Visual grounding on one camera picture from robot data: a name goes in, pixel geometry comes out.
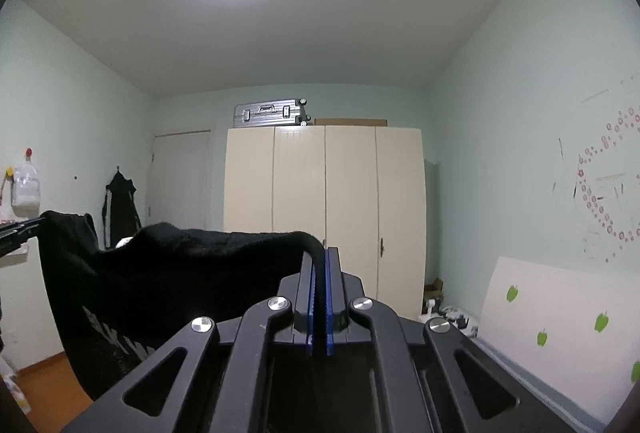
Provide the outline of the black t-shirt with print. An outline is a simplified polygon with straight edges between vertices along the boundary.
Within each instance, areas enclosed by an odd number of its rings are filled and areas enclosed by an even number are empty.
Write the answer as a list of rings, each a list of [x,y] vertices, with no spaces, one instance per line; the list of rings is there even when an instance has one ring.
[[[240,317],[276,294],[303,256],[323,257],[303,231],[221,233],[168,223],[103,250],[88,214],[43,213],[44,286],[64,352],[82,389],[98,399],[195,317]]]

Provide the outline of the cream wardrobe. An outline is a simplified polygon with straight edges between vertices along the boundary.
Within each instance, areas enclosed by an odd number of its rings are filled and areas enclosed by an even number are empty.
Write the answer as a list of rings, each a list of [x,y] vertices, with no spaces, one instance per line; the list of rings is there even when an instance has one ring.
[[[422,133],[392,127],[231,129],[224,230],[306,231],[398,315],[422,313],[426,185]]]

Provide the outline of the white board with green apples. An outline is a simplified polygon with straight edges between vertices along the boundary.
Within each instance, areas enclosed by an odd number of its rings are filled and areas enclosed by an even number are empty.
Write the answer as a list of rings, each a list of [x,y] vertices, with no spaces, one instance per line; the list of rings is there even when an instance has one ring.
[[[499,257],[478,338],[603,430],[639,380],[639,279]]]

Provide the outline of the white door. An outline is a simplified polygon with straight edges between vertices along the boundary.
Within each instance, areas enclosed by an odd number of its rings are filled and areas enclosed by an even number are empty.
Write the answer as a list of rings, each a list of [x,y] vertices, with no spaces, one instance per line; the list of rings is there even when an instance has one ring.
[[[209,131],[157,135],[146,193],[146,224],[205,228]]]

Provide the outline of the brown cardboard box on wardrobe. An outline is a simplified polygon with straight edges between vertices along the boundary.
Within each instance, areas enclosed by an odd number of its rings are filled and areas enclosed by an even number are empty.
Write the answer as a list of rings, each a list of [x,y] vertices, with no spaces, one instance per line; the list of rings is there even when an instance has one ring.
[[[366,128],[385,128],[388,126],[386,119],[370,119],[370,118],[316,118],[315,126],[322,127],[366,127]]]

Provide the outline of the silver suitcase on wardrobe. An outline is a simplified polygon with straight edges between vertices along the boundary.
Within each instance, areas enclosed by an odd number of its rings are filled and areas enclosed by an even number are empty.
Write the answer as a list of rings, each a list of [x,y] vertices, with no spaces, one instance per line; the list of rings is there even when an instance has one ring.
[[[306,104],[306,98],[241,104],[234,108],[233,127],[306,126],[311,121],[311,116],[306,112]]]

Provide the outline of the white plastic bag on hook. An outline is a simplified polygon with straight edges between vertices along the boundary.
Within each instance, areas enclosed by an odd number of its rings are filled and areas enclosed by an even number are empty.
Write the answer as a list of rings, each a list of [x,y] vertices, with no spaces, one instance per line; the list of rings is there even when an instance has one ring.
[[[31,162],[24,162],[14,169],[11,188],[11,205],[18,216],[28,216],[39,211],[41,201],[40,179]]]

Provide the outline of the black jacket hanging on wall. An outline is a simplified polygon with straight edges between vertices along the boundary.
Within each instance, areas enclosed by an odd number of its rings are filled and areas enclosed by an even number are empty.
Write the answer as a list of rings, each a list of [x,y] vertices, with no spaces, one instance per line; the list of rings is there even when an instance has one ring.
[[[114,249],[124,238],[130,238],[140,231],[142,225],[134,203],[137,188],[119,170],[105,186],[105,196],[101,211],[103,239],[106,249]]]

